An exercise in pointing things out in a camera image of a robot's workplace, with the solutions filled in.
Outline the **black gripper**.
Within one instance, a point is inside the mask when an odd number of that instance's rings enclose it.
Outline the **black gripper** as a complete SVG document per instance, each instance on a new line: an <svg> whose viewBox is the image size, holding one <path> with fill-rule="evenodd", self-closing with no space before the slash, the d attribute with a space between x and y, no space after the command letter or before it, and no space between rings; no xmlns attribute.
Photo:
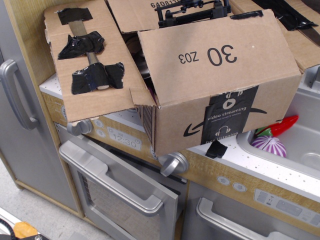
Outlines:
<svg viewBox="0 0 320 240"><path fill-rule="evenodd" d="M228 0L166 0L154 4L160 28L226 17L231 13Z"/></svg>

